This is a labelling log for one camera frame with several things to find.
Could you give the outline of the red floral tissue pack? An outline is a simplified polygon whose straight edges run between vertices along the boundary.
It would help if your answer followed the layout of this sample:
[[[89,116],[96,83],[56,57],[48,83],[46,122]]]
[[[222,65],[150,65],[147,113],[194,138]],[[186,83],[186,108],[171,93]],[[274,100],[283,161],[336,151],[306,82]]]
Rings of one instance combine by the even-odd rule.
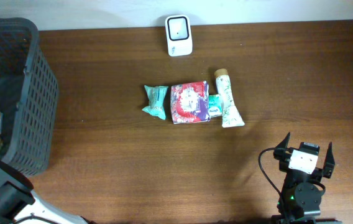
[[[201,123],[211,120],[208,88],[207,81],[171,87],[170,109],[174,124]]]

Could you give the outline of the teal wet wipes pack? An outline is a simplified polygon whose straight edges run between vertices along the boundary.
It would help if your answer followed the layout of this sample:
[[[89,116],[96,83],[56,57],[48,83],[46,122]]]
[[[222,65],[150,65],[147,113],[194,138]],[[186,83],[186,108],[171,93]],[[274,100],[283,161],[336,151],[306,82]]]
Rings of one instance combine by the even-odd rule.
[[[147,97],[149,99],[149,105],[144,107],[142,111],[156,116],[162,120],[166,120],[164,100],[167,94],[167,86],[144,86]]]

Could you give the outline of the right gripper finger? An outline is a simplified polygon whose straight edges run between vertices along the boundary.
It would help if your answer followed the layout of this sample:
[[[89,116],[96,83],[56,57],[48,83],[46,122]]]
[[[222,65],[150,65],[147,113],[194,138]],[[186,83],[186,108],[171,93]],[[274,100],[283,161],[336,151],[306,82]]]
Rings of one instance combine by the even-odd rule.
[[[326,157],[324,160],[323,169],[324,170],[333,170],[334,167],[335,167],[335,160],[334,160],[334,156],[332,153],[332,142],[330,142],[328,145],[327,152],[326,152]]]
[[[275,147],[277,150],[288,149],[288,143],[290,140],[290,132],[285,136],[285,138]]]

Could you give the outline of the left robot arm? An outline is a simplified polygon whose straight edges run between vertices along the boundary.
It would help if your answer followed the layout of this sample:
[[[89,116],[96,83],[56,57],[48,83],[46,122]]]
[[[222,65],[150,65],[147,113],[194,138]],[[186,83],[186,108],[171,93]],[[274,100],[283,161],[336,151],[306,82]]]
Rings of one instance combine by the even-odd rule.
[[[31,181],[0,161],[0,223],[89,223],[40,198]]]

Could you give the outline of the white floral tube gold cap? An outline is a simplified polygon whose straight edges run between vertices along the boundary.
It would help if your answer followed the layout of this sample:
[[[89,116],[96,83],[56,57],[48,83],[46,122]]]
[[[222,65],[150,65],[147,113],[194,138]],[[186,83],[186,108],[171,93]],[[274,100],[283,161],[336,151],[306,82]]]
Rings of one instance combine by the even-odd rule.
[[[216,81],[216,88],[222,101],[222,127],[233,128],[244,126],[245,122],[234,102],[231,79],[228,71],[225,68],[220,68],[215,71],[214,77]]]

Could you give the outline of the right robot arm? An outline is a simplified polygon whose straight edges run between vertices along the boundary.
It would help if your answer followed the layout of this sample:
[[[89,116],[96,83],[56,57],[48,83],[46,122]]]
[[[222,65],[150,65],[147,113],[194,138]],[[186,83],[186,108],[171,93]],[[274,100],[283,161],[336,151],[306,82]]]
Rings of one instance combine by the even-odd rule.
[[[279,162],[279,170],[286,173],[278,201],[279,215],[273,223],[340,223],[333,218],[319,219],[322,196],[326,187],[323,178],[331,178],[335,168],[332,144],[328,145],[322,168],[316,166],[320,147],[301,142],[298,148],[289,147],[290,134],[279,143],[273,157]]]

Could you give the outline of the small teal tissue pack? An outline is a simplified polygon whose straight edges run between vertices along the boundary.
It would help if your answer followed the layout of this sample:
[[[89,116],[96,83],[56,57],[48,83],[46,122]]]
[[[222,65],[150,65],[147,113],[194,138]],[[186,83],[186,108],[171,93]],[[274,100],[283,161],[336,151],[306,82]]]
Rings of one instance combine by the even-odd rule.
[[[208,113],[211,118],[222,116],[222,106],[221,106],[221,97],[219,94],[209,95],[208,98]]]

